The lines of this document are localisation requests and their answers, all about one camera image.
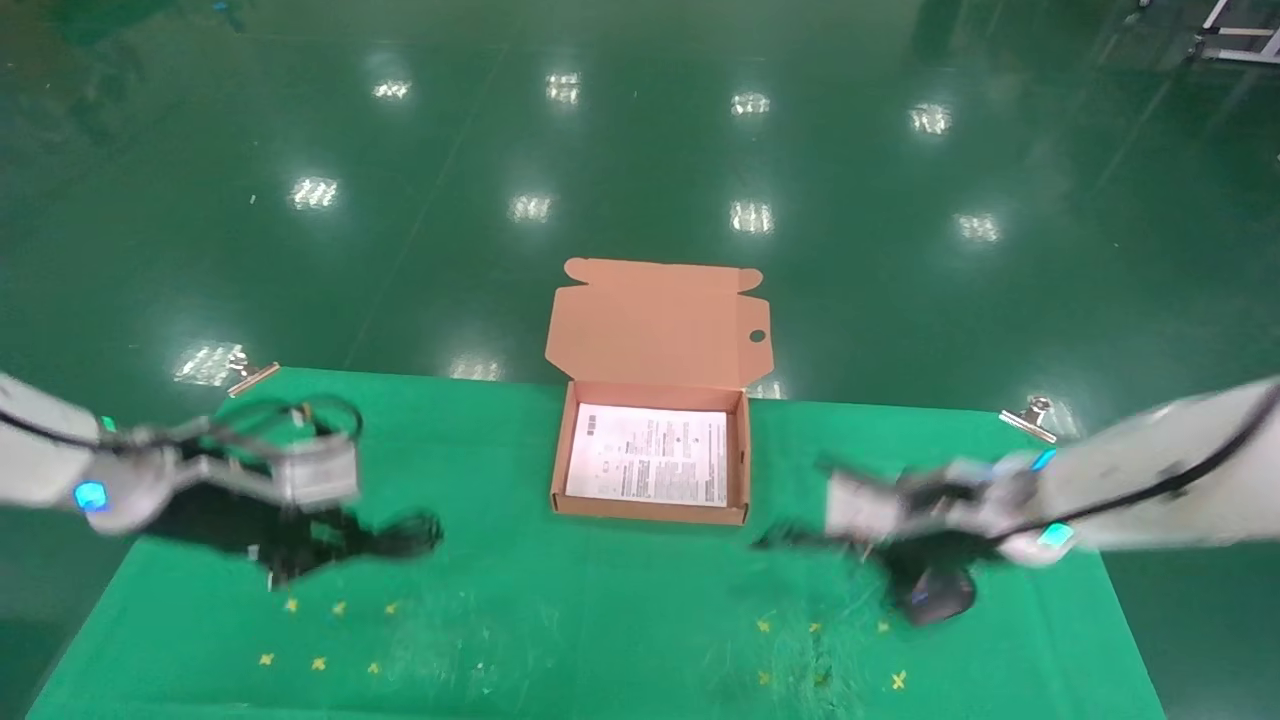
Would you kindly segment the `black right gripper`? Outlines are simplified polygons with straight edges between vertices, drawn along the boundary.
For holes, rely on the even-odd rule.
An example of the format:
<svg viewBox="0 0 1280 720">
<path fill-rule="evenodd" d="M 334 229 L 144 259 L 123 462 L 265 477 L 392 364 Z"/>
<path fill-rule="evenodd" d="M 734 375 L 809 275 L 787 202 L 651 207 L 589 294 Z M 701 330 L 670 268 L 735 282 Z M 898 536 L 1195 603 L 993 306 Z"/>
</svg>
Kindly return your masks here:
<svg viewBox="0 0 1280 720">
<path fill-rule="evenodd" d="M 893 483 L 900 523 L 876 544 L 847 534 L 827 534 L 800 525 L 773 525 L 750 543 L 751 550 L 831 550 L 876 559 L 905 571 L 968 569 L 1001 562 L 997 544 L 982 530 L 964 529 L 950 512 L 982 509 L 989 478 L 979 471 L 906 470 Z"/>
</svg>

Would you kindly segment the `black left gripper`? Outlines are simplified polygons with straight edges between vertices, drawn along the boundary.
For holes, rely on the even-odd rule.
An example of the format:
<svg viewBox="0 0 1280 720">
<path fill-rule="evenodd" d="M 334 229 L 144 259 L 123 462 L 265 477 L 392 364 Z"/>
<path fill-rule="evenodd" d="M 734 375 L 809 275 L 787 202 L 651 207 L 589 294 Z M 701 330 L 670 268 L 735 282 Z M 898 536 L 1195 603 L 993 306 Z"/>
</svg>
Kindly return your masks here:
<svg viewBox="0 0 1280 720">
<path fill-rule="evenodd" d="M 335 519 L 335 539 L 314 534 L 320 514 L 284 509 L 220 486 L 200 483 L 179 491 L 150 523 L 150 536 L 223 553 L 259 548 L 269 591 L 344 559 L 387 557 L 388 538 L 351 512 Z"/>
</svg>

